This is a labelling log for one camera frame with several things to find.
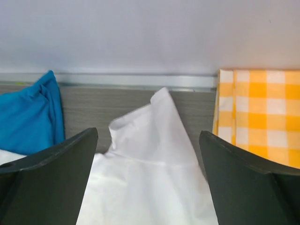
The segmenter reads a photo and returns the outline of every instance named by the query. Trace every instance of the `white wall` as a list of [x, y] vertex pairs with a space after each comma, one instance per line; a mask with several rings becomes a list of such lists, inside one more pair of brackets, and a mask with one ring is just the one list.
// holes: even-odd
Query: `white wall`
[[1, 0], [0, 72], [300, 68], [299, 0]]

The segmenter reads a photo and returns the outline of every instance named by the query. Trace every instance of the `white cloth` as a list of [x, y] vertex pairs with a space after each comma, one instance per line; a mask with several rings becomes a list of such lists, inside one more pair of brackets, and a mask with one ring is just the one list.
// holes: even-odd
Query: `white cloth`
[[209, 186], [166, 88], [114, 120], [94, 158], [78, 225], [216, 225]]

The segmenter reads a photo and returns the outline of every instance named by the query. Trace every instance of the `orange and white gingham fabric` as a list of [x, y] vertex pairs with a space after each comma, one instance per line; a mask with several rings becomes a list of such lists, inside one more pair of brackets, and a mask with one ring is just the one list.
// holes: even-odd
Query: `orange and white gingham fabric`
[[300, 71], [220, 70], [213, 133], [300, 168]]

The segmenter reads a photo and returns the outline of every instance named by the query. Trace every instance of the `white square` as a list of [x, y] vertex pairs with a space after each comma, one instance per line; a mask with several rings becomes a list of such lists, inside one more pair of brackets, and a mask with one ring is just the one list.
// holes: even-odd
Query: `white square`
[[236, 80], [237, 82], [249, 82], [250, 81], [249, 70], [238, 70]]
[[237, 144], [248, 144], [248, 128], [237, 127], [236, 128], [236, 143]]
[[280, 130], [268, 130], [268, 146], [287, 148], [287, 133]]
[[219, 127], [217, 135], [223, 140], [231, 143], [232, 129], [231, 127]]
[[267, 70], [268, 83], [285, 83], [285, 72], [276, 70]]
[[233, 98], [232, 97], [220, 97], [219, 98], [219, 111], [233, 111]]
[[286, 103], [285, 99], [267, 99], [267, 113], [274, 115], [285, 115], [286, 114]]
[[220, 70], [220, 82], [221, 83], [233, 83], [233, 71], [232, 70]]
[[236, 97], [236, 111], [237, 112], [249, 112], [249, 98], [248, 97]]

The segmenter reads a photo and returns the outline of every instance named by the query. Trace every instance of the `gray wooden surface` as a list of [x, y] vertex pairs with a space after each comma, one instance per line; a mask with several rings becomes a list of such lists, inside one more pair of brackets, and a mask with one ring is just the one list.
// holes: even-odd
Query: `gray wooden surface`
[[[0, 85], [0, 94], [17, 91], [21, 85]], [[99, 134], [97, 152], [106, 152], [111, 139], [109, 123], [150, 102], [154, 91], [89, 87], [60, 87], [66, 138], [96, 127]], [[172, 98], [201, 163], [198, 137], [201, 130], [212, 130], [214, 92], [171, 91]]]

